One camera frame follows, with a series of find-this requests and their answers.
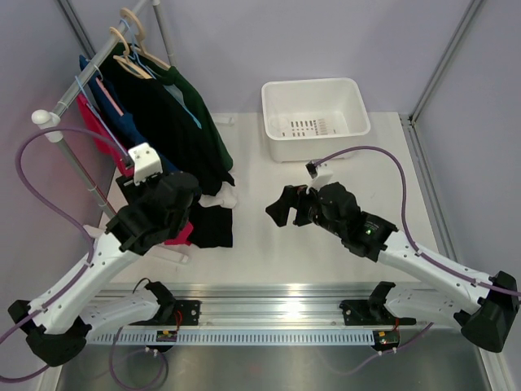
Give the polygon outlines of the pink t shirt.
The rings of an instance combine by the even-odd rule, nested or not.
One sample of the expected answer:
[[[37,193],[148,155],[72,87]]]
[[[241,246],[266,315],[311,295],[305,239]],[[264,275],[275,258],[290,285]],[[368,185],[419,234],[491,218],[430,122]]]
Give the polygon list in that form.
[[[81,116],[85,122],[86,128],[90,131],[95,132],[96,134],[101,135],[104,138],[110,138],[110,135],[107,132],[107,130],[103,127],[102,122],[93,113],[93,111],[96,111],[96,109],[89,104],[87,98],[82,93],[80,93],[76,97],[76,102],[80,110]],[[113,162],[115,163],[116,167],[119,169],[122,175],[126,176],[127,178],[133,177],[134,169],[127,168],[125,166],[125,162],[123,161],[124,156],[118,147],[111,147],[110,145],[106,144],[103,140],[100,140],[98,138],[95,138],[94,142],[96,143],[96,146],[100,152],[109,155],[112,158]],[[189,241],[189,236],[192,233],[193,229],[193,225],[190,222],[188,222],[186,227],[175,239],[168,239],[164,242],[164,244],[191,245],[191,242]]]

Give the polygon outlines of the light blue wire hanger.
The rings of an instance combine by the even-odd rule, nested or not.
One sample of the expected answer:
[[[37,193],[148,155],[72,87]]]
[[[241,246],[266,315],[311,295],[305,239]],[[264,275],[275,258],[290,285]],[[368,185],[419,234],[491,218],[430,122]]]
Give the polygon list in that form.
[[[99,89],[96,79],[103,82],[110,95],[124,113],[123,116],[117,115],[112,105]],[[132,115],[124,109],[123,104],[116,96],[116,91],[112,83],[107,78],[102,77],[99,71],[96,71],[88,81],[87,86],[90,89],[93,99],[89,99],[85,92],[81,91],[80,93],[82,93],[87,98],[89,104],[96,109],[93,113],[102,122],[103,127],[107,130],[109,135],[112,134],[125,150],[133,147],[136,143],[134,140],[135,136],[138,134],[134,119]]]

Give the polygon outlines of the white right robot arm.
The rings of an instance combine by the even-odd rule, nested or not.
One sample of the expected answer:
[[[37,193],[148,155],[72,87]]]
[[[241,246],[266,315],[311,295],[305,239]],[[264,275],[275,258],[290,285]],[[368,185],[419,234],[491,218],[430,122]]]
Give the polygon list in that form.
[[[413,244],[393,223],[361,210],[354,194],[334,182],[317,190],[286,186],[266,207],[274,223],[314,224],[340,239],[352,254],[398,269],[429,286],[413,293],[382,282],[373,291],[368,313],[376,323],[411,318],[458,329],[472,344],[493,353],[504,347],[519,312],[515,277],[504,271],[488,275]]]

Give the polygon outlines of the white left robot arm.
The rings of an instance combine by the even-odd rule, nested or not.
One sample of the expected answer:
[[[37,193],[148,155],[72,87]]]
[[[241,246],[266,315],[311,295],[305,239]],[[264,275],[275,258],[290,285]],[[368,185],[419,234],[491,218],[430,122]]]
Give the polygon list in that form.
[[[94,248],[47,292],[8,309],[30,350],[49,367],[72,360],[105,332],[139,322],[165,325],[177,316],[176,300],[160,282],[107,305],[89,305],[122,270],[175,238],[201,195],[196,177],[184,172],[155,174],[138,185],[120,178],[119,186],[131,196]]]

